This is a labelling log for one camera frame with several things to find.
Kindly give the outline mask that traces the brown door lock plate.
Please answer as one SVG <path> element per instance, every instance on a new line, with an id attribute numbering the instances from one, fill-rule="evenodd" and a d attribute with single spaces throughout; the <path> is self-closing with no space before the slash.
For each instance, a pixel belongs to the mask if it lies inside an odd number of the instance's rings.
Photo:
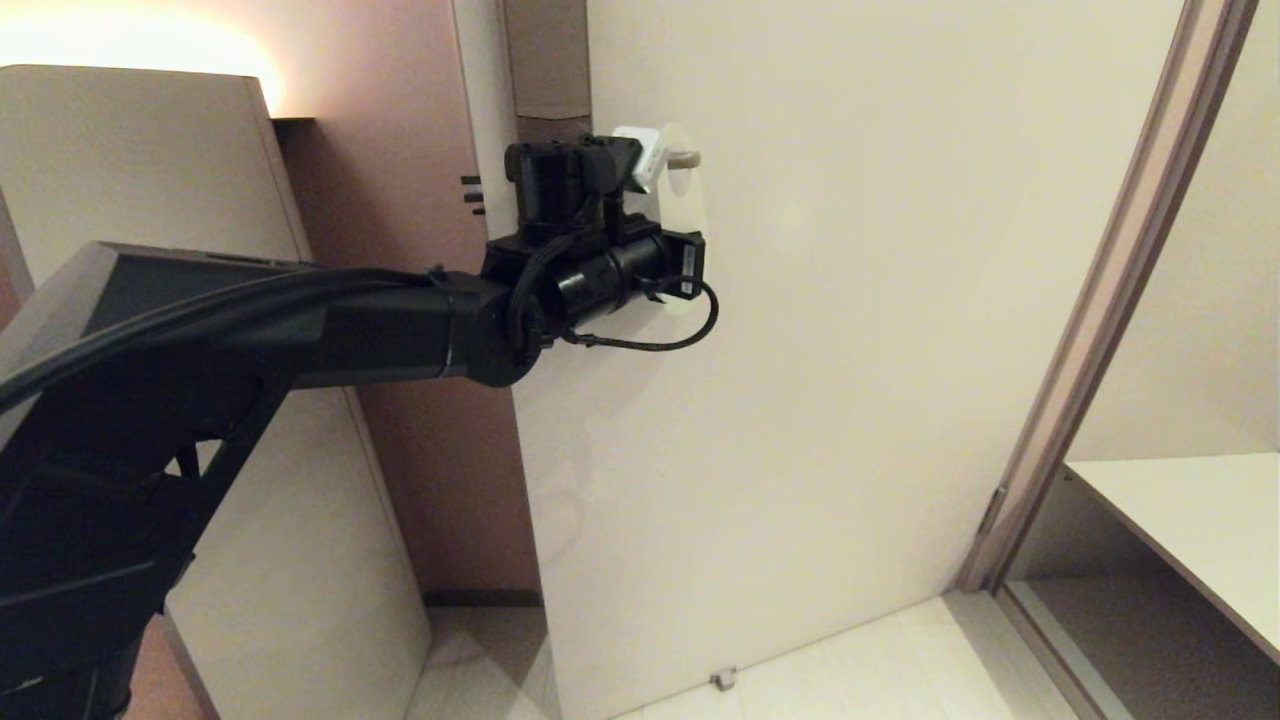
<path id="1" fill-rule="evenodd" d="M 502 0 L 518 138 L 570 142 L 589 132 L 588 0 Z"/>

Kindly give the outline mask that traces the brown leather chair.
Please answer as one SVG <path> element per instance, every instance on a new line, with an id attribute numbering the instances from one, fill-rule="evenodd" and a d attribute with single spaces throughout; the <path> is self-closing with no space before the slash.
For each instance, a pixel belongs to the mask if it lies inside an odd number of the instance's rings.
<path id="1" fill-rule="evenodd" d="M 221 720 L 175 623 L 154 615 L 145 629 L 122 720 Z"/>

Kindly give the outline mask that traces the dark baseboard strip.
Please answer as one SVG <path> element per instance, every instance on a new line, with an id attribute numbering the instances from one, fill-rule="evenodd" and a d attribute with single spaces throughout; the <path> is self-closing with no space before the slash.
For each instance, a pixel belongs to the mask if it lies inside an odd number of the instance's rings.
<path id="1" fill-rule="evenodd" d="M 541 594 L 518 588 L 470 588 L 424 591 L 422 602 L 428 607 L 453 609 L 540 609 Z"/>

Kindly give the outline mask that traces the white shelf board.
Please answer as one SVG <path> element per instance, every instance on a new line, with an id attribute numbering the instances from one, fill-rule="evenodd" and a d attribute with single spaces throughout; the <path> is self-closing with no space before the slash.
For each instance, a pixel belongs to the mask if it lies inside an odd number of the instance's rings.
<path id="1" fill-rule="evenodd" d="M 1064 470 L 1280 667 L 1280 454 Z"/>

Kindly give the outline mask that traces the brown door frame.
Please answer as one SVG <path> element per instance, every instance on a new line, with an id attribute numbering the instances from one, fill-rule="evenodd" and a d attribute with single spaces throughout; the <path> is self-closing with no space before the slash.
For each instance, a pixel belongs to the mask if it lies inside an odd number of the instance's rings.
<path id="1" fill-rule="evenodd" d="M 1169 240 L 1258 12 L 1260 0 L 1183 0 L 1135 150 L 1085 281 L 998 486 L 998 520 L 954 580 L 1001 582 L 1105 378 Z"/>

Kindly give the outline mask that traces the beige cabinet panel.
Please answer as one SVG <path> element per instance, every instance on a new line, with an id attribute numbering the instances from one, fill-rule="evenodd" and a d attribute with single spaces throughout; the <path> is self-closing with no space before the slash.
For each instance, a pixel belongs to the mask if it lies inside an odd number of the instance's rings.
<path id="1" fill-rule="evenodd" d="M 260 83 L 0 63 L 0 329 L 91 241 L 310 260 Z M 164 614 L 221 720 L 406 720 L 431 630 L 353 391 L 288 397 Z"/>

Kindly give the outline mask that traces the white door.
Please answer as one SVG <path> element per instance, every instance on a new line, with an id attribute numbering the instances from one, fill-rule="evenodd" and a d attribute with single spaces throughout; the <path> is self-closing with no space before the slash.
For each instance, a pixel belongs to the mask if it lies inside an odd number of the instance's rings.
<path id="1" fill-rule="evenodd" d="M 1183 0 L 588 0 L 591 117 L 703 156 L 719 322 L 515 387 L 564 720 L 938 594 Z"/>

